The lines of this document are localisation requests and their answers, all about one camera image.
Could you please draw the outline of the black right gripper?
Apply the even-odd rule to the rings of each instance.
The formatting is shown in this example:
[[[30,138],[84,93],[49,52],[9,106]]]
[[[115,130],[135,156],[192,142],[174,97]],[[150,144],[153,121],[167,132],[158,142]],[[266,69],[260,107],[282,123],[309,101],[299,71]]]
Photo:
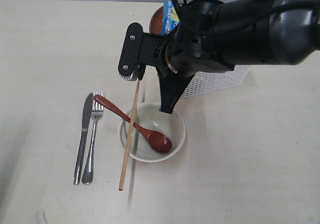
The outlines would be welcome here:
[[[183,92],[193,79],[195,71],[167,66],[156,68],[160,89],[160,112],[171,114]]]

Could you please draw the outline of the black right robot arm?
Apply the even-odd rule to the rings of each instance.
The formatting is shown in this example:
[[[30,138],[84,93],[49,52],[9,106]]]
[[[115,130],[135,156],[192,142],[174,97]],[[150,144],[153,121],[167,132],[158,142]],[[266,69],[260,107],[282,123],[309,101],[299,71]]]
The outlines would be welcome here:
[[[161,49],[160,110],[171,113],[197,72],[297,65],[320,47],[320,0],[193,0]]]

